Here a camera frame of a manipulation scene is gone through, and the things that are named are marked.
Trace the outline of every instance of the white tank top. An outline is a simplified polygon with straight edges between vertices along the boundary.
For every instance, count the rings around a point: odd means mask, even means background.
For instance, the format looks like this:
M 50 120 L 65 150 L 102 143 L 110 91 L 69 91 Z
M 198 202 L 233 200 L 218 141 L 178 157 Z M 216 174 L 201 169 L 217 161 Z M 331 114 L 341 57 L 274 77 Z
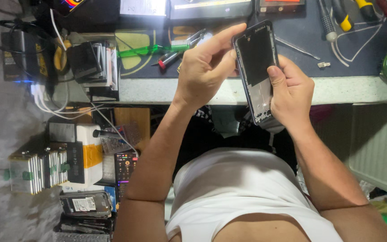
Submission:
M 293 217 L 312 242 L 342 242 L 304 196 L 291 168 L 269 152 L 208 151 L 179 170 L 174 193 L 169 240 L 181 232 L 183 242 L 211 242 L 234 218 L 266 213 Z

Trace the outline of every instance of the hand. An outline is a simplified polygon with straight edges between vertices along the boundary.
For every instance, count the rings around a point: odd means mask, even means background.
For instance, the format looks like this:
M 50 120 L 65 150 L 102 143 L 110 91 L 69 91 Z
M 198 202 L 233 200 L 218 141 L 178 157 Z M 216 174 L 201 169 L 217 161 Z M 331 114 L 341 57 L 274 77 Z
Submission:
M 231 38 L 245 28 L 246 24 L 234 25 L 184 53 L 173 104 L 194 112 L 216 95 L 222 82 L 235 69 L 237 55 L 231 50 Z
M 276 66 L 267 69 L 273 86 L 271 113 L 291 133 L 311 126 L 314 82 L 288 58 L 279 55 L 279 63 L 283 71 Z

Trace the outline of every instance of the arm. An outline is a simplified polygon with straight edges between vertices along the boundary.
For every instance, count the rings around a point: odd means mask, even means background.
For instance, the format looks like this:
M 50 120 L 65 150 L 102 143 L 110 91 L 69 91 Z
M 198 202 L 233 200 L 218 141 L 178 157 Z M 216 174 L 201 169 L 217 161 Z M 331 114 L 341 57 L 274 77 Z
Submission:
M 168 241 L 164 201 L 183 135 L 192 114 L 212 99 L 235 69 L 233 50 L 213 68 L 214 55 L 229 48 L 231 37 L 245 28 L 235 25 L 185 52 L 173 102 L 138 159 L 121 201 L 114 241 Z
M 273 85 L 271 111 L 291 135 L 312 202 L 345 242 L 387 241 L 387 225 L 368 205 L 359 183 L 315 133 L 309 118 L 314 82 L 279 56 L 282 70 L 267 71 Z

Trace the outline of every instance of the person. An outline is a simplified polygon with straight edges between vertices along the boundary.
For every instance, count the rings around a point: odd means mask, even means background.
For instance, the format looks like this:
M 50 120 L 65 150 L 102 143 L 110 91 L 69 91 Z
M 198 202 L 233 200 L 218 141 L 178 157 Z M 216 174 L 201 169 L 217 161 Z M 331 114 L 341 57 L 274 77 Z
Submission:
M 289 59 L 279 56 L 281 69 L 267 69 L 273 86 L 271 112 L 292 138 L 291 146 L 283 147 L 296 154 L 310 197 L 302 192 L 290 164 L 274 155 L 285 151 L 267 151 L 270 132 L 263 135 L 265 142 L 250 142 L 263 146 L 255 149 L 234 142 L 224 147 L 223 138 L 211 135 L 199 140 L 203 130 L 197 126 L 190 132 L 196 133 L 192 139 L 185 134 L 192 119 L 200 118 L 192 114 L 233 74 L 236 53 L 230 50 L 230 40 L 245 28 L 234 25 L 185 52 L 174 99 L 121 201 L 114 241 L 387 241 L 387 225 L 379 212 L 316 135 L 309 119 L 314 82 Z M 201 143 L 199 148 L 189 149 L 195 146 L 191 140 Z M 200 154 L 180 166 L 176 163 L 188 157 L 182 153 L 185 148 L 200 149 Z M 175 172 L 172 216 L 165 225 L 164 201 Z

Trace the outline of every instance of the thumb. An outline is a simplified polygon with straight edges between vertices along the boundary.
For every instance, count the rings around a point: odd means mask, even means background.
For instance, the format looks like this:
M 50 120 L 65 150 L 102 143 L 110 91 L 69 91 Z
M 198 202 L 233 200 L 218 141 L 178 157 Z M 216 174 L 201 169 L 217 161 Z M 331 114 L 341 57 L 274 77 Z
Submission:
M 271 85 L 273 86 L 274 93 L 282 93 L 288 91 L 288 85 L 286 83 L 286 76 L 275 65 L 268 67 L 267 69 L 268 75 L 270 76 Z
M 220 63 L 209 72 L 210 78 L 223 81 L 235 70 L 235 59 L 237 54 L 235 50 L 225 53 Z

